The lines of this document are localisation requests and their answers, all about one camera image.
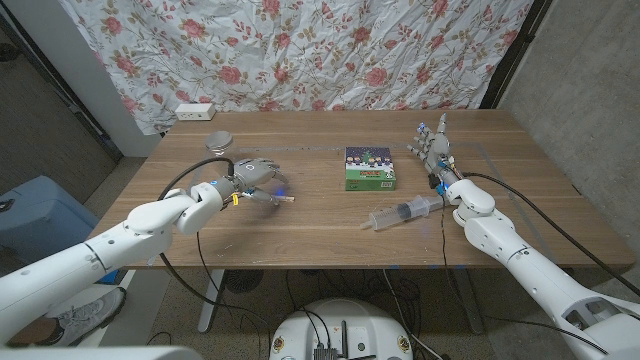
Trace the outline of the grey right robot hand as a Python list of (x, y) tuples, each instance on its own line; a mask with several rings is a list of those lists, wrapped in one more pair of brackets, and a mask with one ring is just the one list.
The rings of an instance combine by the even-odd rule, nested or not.
[(416, 129), (414, 143), (406, 146), (423, 163), (430, 188), (441, 196), (445, 195), (451, 185), (462, 179), (454, 169), (446, 125), (446, 113), (440, 116), (436, 130), (431, 130), (421, 123)]

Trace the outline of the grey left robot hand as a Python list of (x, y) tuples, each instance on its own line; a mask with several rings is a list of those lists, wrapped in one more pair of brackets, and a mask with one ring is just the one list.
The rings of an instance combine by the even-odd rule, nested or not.
[(287, 178), (280, 171), (280, 167), (270, 159), (243, 159), (234, 164), (232, 182), (237, 192), (243, 197), (256, 202), (278, 205), (279, 200), (259, 188), (271, 180), (278, 180), (284, 184)]

